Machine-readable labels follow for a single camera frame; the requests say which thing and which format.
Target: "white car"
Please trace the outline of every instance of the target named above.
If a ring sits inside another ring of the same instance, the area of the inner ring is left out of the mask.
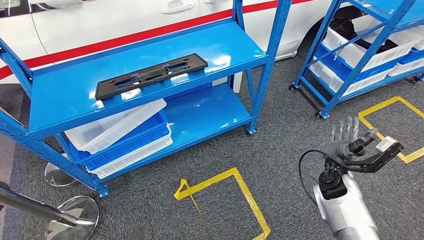
[[[330,2],[292,0],[277,60],[296,55]],[[36,69],[229,17],[232,4],[233,0],[0,0],[0,38]],[[246,32],[264,50],[276,6],[276,0],[243,1]],[[0,60],[0,84],[17,82]]]

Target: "car door handle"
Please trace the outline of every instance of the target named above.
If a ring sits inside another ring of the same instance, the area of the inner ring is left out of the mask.
[[[195,4],[192,0],[171,0],[166,7],[162,9],[162,14],[172,14],[176,12],[186,11],[191,9]]]
[[[29,4],[47,4],[48,6],[60,9],[80,4],[83,0],[28,0]]]

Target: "red stripe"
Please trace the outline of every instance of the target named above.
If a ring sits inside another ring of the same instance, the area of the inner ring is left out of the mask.
[[[309,1],[311,0],[292,0],[291,4],[299,4],[299,3],[309,2]],[[252,12],[261,11],[261,10],[273,9],[277,7],[277,2],[278,2],[277,0],[274,0],[274,1],[268,1],[268,2],[262,2],[262,3],[243,6],[243,13],[252,13]],[[43,66],[46,64],[64,61],[67,59],[72,59],[72,58],[80,57],[83,55],[88,55],[88,54],[108,50],[111,48],[116,48],[122,45],[139,42],[145,39],[154,38],[160,35],[180,31],[180,30],[191,28],[194,26],[210,23],[213,21],[231,17],[231,15],[232,15],[231,9],[224,10],[224,11],[212,13],[206,16],[201,16],[194,19],[173,23],[170,25],[153,28],[150,30],[134,33],[127,36],[122,36],[122,37],[118,37],[118,38],[114,38],[114,39],[110,39],[106,41],[101,41],[101,42],[97,42],[97,43],[86,45],[86,46],[81,46],[81,47],[77,47],[77,48],[73,48],[73,49],[69,49],[65,51],[48,54],[45,56],[31,58],[31,59],[25,60],[24,62],[30,68]],[[4,66],[0,68],[0,80],[11,74],[12,72],[10,71],[8,66]]]

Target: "plastic storage bin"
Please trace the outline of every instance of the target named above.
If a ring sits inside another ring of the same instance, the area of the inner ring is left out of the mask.
[[[421,40],[413,46],[408,55],[402,57],[402,59],[399,61],[399,63],[402,65],[424,58],[424,26],[417,26],[409,29],[408,31],[412,31],[418,34]]]
[[[344,81],[339,76],[337,76],[330,68],[328,68],[320,61],[317,61],[316,63],[312,64],[309,69],[316,77],[320,78],[324,83],[326,83],[330,87],[330,89],[333,90],[333,92],[335,93],[340,89],[340,87],[344,83]],[[352,83],[343,93],[342,96],[349,95],[360,89],[363,89],[383,80],[386,77],[387,73],[391,70],[393,70],[393,68]]]
[[[112,175],[136,162],[144,159],[145,157],[160,151],[173,143],[171,138],[171,129],[167,126],[168,135],[159,138],[139,149],[132,151],[108,164],[105,164],[99,168],[89,170],[89,173],[96,174],[99,179],[104,179],[109,175]]]
[[[70,144],[72,156],[77,164],[84,165],[88,171],[93,171],[103,167],[116,159],[121,158],[140,147],[147,146],[150,143],[167,136],[170,131],[167,128],[167,117],[163,110],[140,124],[137,128],[125,135],[116,143],[105,150],[95,154],[87,151],[78,151]]]
[[[316,57],[323,56],[329,51],[330,50],[321,43],[318,47],[318,50],[316,51]],[[373,75],[392,69],[396,66],[400,59],[401,58],[395,58],[394,60],[378,65],[371,69],[362,70],[361,73],[357,75],[356,79],[366,79]],[[335,72],[341,79],[347,79],[354,69],[353,67],[349,66],[349,64],[347,64],[343,58],[337,56],[335,52],[320,59],[320,61],[329,67],[333,72]]]
[[[424,58],[415,60],[413,62],[409,62],[407,64],[398,63],[396,67],[393,70],[391,70],[387,75],[396,76],[396,75],[403,74],[417,68],[421,68],[423,66],[424,66]]]
[[[370,28],[378,25],[380,22],[369,15],[365,15],[353,19],[352,23],[354,25],[355,31],[360,35],[361,32],[369,30]],[[368,34],[362,39],[369,43],[372,43],[380,33],[381,29],[382,28],[377,29],[376,31]],[[396,32],[390,35],[389,39],[396,43],[398,46],[372,56],[369,62],[364,66],[362,71],[372,69],[374,67],[407,55],[412,49],[412,47],[421,40],[420,36],[414,33],[413,31]],[[327,35],[322,41],[322,43],[330,50],[333,50],[347,42],[348,40],[346,38],[342,37],[340,34],[338,34],[331,28],[328,28]],[[365,48],[356,45],[355,43],[352,43],[338,51],[338,56],[343,58],[344,61],[350,67],[354,68],[364,56],[366,51],[367,50]]]
[[[95,154],[108,148],[166,105],[167,103],[163,99],[158,99],[67,130],[65,134],[76,149]]]

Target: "white plastic tray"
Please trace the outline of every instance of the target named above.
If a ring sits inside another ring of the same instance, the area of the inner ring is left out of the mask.
[[[89,173],[96,174],[99,179],[104,179],[109,175],[112,175],[136,162],[144,159],[145,157],[156,153],[157,151],[164,149],[173,143],[171,139],[171,129],[169,129],[169,134],[159,138],[156,141],[153,141],[145,146],[140,147],[137,150],[134,150],[120,158],[109,162],[99,168],[96,168],[92,171],[88,170]]]
[[[409,62],[407,64],[396,64],[396,67],[394,67],[393,70],[391,70],[387,75],[389,76],[396,76],[399,74],[403,74],[406,72],[409,72],[411,70],[417,69],[424,66],[424,58]]]
[[[331,90],[333,90],[335,93],[340,89],[340,87],[344,83],[344,81],[341,80],[339,76],[337,76],[329,67],[327,67],[320,61],[317,61],[316,63],[312,64],[309,69],[317,77],[321,78],[325,83],[327,83]],[[356,92],[360,89],[363,89],[367,86],[377,83],[378,81],[383,80],[388,74],[388,72],[392,71],[393,69],[394,68],[377,73],[375,75],[372,75],[370,77],[367,77],[363,80],[351,84],[342,96],[349,95],[353,92]]]
[[[166,105],[167,103],[161,98],[75,127],[65,131],[65,134],[76,149],[95,154],[121,139]]]
[[[352,20],[352,23],[354,25],[355,31],[358,34],[361,34],[362,32],[380,24],[378,20],[369,15],[355,18]],[[369,43],[372,43],[376,39],[378,34],[381,32],[381,30],[382,28],[379,28],[376,31],[363,37],[362,39]],[[390,35],[389,39],[396,43],[398,46],[372,56],[362,71],[366,71],[368,69],[385,64],[391,60],[407,55],[412,49],[412,47],[417,44],[422,38],[415,31],[405,30]],[[342,37],[340,34],[338,34],[331,28],[328,28],[327,35],[322,41],[322,43],[330,50],[333,50],[347,42],[348,40],[346,38]],[[345,46],[342,50],[338,51],[338,55],[343,58],[349,66],[354,68],[364,56],[366,51],[367,50],[365,48],[356,45],[355,43],[352,43]]]
[[[421,40],[417,42],[413,47],[420,51],[424,50],[424,25],[413,27],[409,29],[409,31],[414,31],[421,37]]]

